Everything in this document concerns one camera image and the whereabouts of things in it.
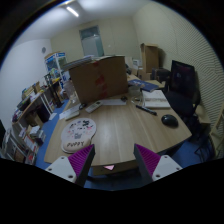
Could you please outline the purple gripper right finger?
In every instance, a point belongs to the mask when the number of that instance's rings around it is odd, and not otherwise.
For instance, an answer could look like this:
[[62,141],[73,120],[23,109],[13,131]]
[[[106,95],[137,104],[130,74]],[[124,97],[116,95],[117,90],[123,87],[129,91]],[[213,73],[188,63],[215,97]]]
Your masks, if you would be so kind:
[[139,144],[134,145],[134,156],[146,182],[157,181],[182,169],[169,155],[160,156]]

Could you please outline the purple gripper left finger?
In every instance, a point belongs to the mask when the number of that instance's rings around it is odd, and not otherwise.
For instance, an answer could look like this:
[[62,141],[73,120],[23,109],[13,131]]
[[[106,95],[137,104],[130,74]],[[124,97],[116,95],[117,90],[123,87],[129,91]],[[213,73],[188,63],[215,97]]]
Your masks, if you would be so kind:
[[46,168],[56,176],[83,187],[95,156],[95,145],[89,145],[69,157],[61,156]]

